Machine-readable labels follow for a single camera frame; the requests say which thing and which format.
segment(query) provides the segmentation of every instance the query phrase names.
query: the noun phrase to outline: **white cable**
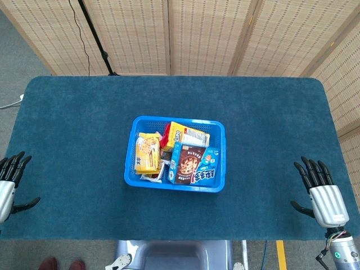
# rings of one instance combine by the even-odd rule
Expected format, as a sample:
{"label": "white cable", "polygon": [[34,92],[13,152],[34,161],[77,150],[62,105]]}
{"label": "white cable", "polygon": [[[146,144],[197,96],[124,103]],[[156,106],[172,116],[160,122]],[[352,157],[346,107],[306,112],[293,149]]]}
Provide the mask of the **white cable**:
{"label": "white cable", "polygon": [[2,109],[7,109],[7,108],[9,108],[9,107],[11,107],[11,106],[13,106],[13,105],[15,105],[15,104],[20,103],[21,101],[23,101],[23,98],[24,98],[24,94],[20,95],[20,100],[14,102],[14,103],[12,103],[12,104],[9,104],[9,105],[0,107],[0,110],[2,110]]}
{"label": "white cable", "polygon": [[249,263],[248,263],[248,246],[246,244],[246,240],[241,241],[242,247],[242,262],[244,264],[245,270],[249,270]]}

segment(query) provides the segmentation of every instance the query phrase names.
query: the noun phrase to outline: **red shoe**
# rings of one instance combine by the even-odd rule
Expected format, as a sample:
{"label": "red shoe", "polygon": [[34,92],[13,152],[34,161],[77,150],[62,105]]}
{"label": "red shoe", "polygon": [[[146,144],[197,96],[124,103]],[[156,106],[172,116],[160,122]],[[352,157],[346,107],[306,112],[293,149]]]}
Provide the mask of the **red shoe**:
{"label": "red shoe", "polygon": [[82,260],[77,260],[70,265],[69,270],[86,270],[85,262],[83,262]]}
{"label": "red shoe", "polygon": [[54,257],[47,258],[41,263],[39,270],[57,270],[57,261]]}

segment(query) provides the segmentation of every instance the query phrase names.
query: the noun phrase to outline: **black stand pole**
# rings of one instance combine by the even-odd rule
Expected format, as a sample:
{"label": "black stand pole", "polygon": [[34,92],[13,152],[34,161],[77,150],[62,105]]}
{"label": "black stand pole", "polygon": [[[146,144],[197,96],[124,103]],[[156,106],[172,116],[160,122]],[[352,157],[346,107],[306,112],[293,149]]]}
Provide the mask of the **black stand pole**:
{"label": "black stand pole", "polygon": [[88,25],[90,27],[90,30],[91,30],[91,33],[92,35],[94,36],[94,39],[96,41],[96,44],[97,44],[97,47],[99,48],[100,52],[101,52],[101,56],[102,56],[102,59],[103,61],[105,62],[105,65],[109,71],[109,76],[112,76],[112,75],[117,75],[116,72],[114,72],[112,69],[111,69],[111,66],[110,66],[110,63],[109,61],[107,60],[107,58],[109,57],[109,55],[107,54],[107,52],[104,51],[104,49],[102,48],[102,45],[101,45],[101,42],[99,40],[99,37],[95,31],[95,28],[94,28],[94,25],[92,24],[92,21],[90,19],[90,16],[89,16],[89,13],[88,11],[86,10],[86,6],[83,2],[83,0],[78,0],[79,4],[80,4],[80,7],[84,13],[84,16],[86,18],[86,21],[88,22]]}

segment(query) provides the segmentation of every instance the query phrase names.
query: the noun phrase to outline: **black cable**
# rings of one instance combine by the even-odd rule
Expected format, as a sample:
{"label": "black cable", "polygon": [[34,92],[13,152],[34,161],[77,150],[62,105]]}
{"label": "black cable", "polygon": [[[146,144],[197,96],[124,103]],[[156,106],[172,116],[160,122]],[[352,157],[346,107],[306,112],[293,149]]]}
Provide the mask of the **black cable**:
{"label": "black cable", "polygon": [[268,249],[268,240],[265,241],[263,263],[261,264],[261,270],[265,270],[265,259],[266,259],[266,251],[267,251],[267,249]]}
{"label": "black cable", "polygon": [[71,7],[71,9],[73,10],[73,13],[74,13],[74,21],[75,21],[77,27],[79,28],[80,39],[81,39],[81,41],[82,41],[82,43],[83,43],[83,46],[84,46],[84,52],[85,52],[86,56],[88,57],[88,75],[90,76],[90,58],[89,58],[88,53],[86,52],[85,43],[84,43],[83,38],[82,38],[82,36],[81,36],[81,28],[80,28],[80,26],[79,26],[78,23],[77,23],[77,18],[76,18],[76,16],[75,16],[75,10],[73,9],[73,6],[71,5],[70,0],[69,0],[69,4],[70,4],[70,7]]}

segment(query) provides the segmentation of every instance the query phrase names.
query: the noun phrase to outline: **woven panel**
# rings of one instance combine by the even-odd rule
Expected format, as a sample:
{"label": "woven panel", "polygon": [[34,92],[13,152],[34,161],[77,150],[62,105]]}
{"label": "woven panel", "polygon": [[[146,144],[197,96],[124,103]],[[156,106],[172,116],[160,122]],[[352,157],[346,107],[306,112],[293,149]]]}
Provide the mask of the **woven panel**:
{"label": "woven panel", "polygon": [[[90,58],[90,74],[107,74],[78,1],[71,0]],[[68,1],[0,0],[2,11],[54,75],[88,75],[88,59]]]}
{"label": "woven panel", "polygon": [[250,0],[169,0],[172,74],[227,75]]}
{"label": "woven panel", "polygon": [[166,0],[88,0],[92,20],[118,74],[166,74]]}
{"label": "woven panel", "polygon": [[358,4],[264,0],[237,75],[300,75]]}
{"label": "woven panel", "polygon": [[325,88],[338,133],[360,121],[360,24],[314,72]]}
{"label": "woven panel", "polygon": [[340,142],[358,207],[360,208],[360,133]]}

